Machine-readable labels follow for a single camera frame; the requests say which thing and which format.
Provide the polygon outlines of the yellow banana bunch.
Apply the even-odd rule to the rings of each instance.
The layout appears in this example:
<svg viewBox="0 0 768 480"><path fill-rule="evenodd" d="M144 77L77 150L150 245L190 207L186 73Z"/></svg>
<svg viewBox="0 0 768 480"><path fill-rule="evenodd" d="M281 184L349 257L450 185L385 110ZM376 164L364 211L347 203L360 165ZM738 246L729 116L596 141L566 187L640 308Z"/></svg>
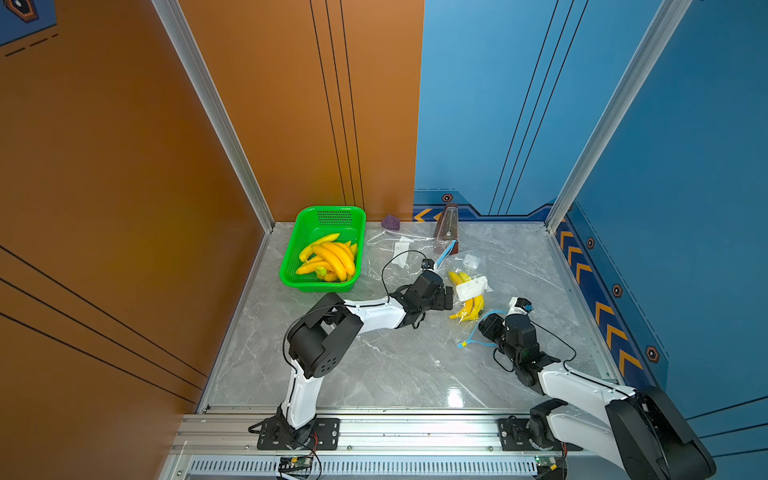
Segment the yellow banana bunch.
<svg viewBox="0 0 768 480"><path fill-rule="evenodd" d="M357 273L357 246L336 242L333 236L307 246L299 255L299 276L314 275L319 280L334 283L351 280Z"/></svg>
<svg viewBox="0 0 768 480"><path fill-rule="evenodd" d="M486 277L470 276L460 271L450 271L448 275L453 284L454 298L458 305L458 310L451 314L450 318L459 322L478 320L485 308Z"/></svg>

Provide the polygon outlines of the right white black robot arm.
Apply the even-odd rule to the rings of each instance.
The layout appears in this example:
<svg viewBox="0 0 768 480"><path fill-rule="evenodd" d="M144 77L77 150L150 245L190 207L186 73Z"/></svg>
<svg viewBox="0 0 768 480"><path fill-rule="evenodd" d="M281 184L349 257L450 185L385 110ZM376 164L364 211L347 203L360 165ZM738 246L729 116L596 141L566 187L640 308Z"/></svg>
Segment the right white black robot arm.
<svg viewBox="0 0 768 480"><path fill-rule="evenodd" d="M612 384L545 353L523 310L491 313L480 333L511 363L511 373L545 396L528 415L532 448L576 445L621 468L632 479L709 479L717 467L700 438L661 389Z"/></svg>

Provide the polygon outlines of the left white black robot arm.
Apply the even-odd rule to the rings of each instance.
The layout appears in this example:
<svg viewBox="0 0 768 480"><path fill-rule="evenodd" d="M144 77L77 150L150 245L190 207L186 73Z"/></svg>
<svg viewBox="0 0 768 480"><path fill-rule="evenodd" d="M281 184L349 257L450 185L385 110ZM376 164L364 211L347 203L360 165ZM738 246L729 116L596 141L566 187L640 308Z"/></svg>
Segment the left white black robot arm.
<svg viewBox="0 0 768 480"><path fill-rule="evenodd" d="M279 439L300 447L313 437L323 379L336 368L361 334L417 329L430 311L450 311L454 288L425 269L416 279L381 299L352 301L325 294L286 331L284 360L291 369L284 400L276 411Z"/></svg>

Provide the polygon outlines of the clear zip-top bag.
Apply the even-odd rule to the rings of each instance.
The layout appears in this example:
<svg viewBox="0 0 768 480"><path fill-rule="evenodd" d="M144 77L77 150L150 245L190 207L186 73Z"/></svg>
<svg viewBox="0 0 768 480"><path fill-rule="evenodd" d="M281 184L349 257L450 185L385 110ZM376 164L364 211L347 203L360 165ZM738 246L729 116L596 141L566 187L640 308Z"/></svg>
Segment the clear zip-top bag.
<svg viewBox="0 0 768 480"><path fill-rule="evenodd" d="M497 342L479 337L482 321L493 314L502 315L500 309L490 308L487 303L488 296L494 290L485 256L476 251L449 255L442 261L440 271L447 275L454 289L455 311L449 316L450 320L462 327L472 327L467 339L458 342L457 348L464 350L472 345L495 347Z"/></svg>
<svg viewBox="0 0 768 480"><path fill-rule="evenodd" d="M412 284L423 271L424 258L435 262L432 271L439 273L442 261L449 256L446 242L434 237L409 235L391 231L375 233L364 243L365 272L374 274L386 296L397 287Z"/></svg>

